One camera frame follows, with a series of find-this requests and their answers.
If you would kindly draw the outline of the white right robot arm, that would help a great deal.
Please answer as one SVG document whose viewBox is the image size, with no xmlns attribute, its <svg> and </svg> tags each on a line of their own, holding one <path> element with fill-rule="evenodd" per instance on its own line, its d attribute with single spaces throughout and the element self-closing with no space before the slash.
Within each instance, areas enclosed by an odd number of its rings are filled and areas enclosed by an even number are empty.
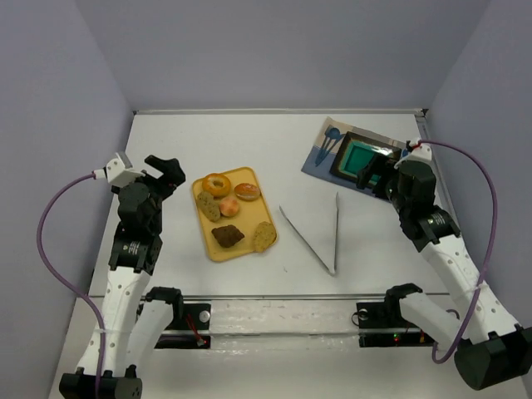
<svg viewBox="0 0 532 399">
<path fill-rule="evenodd" d="M 360 178 L 383 167 L 379 195 L 398 213 L 403 233 L 436 271 L 454 304 L 448 312 L 414 283 L 389 288 L 381 302 L 359 303 L 352 315 L 362 329 L 420 328 L 452 357 L 462 380 L 479 391 L 527 374 L 531 330 L 501 304 L 470 258 L 453 218 L 435 204 L 436 176 L 425 161 L 396 165 L 377 155 Z"/>
</svg>

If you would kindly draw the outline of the dark brown bread chunk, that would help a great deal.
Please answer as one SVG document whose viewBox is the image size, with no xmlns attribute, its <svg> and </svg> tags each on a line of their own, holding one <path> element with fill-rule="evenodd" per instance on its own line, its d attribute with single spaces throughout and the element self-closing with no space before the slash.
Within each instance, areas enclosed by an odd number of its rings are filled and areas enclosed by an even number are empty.
<svg viewBox="0 0 532 399">
<path fill-rule="evenodd" d="M 245 237 L 245 235 L 232 224 L 213 228 L 211 234 L 214 236 L 214 239 L 219 246 L 224 249 L 235 246 Z"/>
</svg>

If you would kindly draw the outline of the metal tongs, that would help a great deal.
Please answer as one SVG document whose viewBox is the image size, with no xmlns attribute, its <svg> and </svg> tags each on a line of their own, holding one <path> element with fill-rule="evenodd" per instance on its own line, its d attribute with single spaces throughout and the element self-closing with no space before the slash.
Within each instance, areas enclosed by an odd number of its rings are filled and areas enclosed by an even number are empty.
<svg viewBox="0 0 532 399">
<path fill-rule="evenodd" d="M 312 197 L 307 201 L 291 201 L 278 207 L 305 247 L 324 272 L 337 276 L 339 239 L 339 193 Z"/>
</svg>

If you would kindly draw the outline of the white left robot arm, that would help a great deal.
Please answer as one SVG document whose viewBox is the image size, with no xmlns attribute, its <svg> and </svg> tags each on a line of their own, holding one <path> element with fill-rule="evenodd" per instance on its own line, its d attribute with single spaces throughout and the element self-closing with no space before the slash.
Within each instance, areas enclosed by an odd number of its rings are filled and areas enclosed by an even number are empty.
<svg viewBox="0 0 532 399">
<path fill-rule="evenodd" d="M 145 163 L 160 176 L 135 170 L 123 153 L 93 173 L 117 196 L 119 223 L 100 319 L 76 370 L 63 374 L 59 383 L 65 398 L 139 398 L 142 362 L 164 329 L 183 315 L 179 289 L 147 285 L 163 245 L 162 204 L 185 182 L 185 173 L 176 158 L 149 155 Z"/>
</svg>

